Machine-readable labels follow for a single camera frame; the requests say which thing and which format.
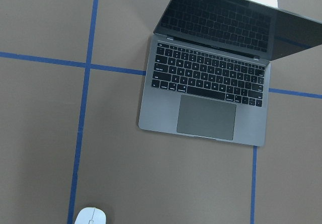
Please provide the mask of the white computer mouse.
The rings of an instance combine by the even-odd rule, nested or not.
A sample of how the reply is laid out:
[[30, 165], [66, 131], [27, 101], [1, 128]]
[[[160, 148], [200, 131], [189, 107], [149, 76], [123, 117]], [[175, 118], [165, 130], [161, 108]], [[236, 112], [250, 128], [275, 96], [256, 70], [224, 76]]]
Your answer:
[[106, 224], [105, 213], [95, 207], [85, 207], [77, 215], [75, 224]]

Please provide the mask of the grey laptop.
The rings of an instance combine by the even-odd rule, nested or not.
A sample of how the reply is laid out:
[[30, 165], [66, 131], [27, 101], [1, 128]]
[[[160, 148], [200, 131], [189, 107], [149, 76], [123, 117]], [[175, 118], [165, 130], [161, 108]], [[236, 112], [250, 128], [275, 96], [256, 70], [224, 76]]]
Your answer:
[[151, 38], [138, 126], [253, 146], [271, 61], [321, 45], [321, 23], [249, 0], [171, 0]]

